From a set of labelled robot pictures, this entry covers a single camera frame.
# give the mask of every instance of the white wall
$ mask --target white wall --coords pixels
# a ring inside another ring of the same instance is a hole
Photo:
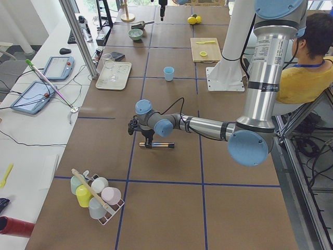
[[[64,16],[59,0],[30,0],[46,31],[50,34]]]
[[[30,45],[42,45],[63,16],[58,0],[0,0]],[[17,45],[10,27],[0,24],[0,42]]]

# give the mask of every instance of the yellow shirt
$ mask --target yellow shirt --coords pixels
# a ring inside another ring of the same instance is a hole
[[[333,56],[324,59],[333,61]],[[311,72],[306,68],[288,68],[282,71],[276,100],[284,104],[309,103],[320,96],[332,82],[333,65],[324,72]]]

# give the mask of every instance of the yellow cup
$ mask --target yellow cup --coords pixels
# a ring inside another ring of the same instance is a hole
[[[76,197],[81,207],[89,207],[89,201],[93,198],[93,195],[84,185],[80,185],[76,189]]]

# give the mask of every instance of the green bowl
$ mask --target green bowl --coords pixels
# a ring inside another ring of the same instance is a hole
[[[129,31],[129,37],[134,41],[140,40],[143,35],[144,35],[144,32],[141,29],[131,29]]]

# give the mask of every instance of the keyboard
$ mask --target keyboard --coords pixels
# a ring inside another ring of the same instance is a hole
[[[72,31],[69,33],[69,37],[68,37],[67,43],[68,44],[76,43],[75,36],[74,36],[74,33]]]

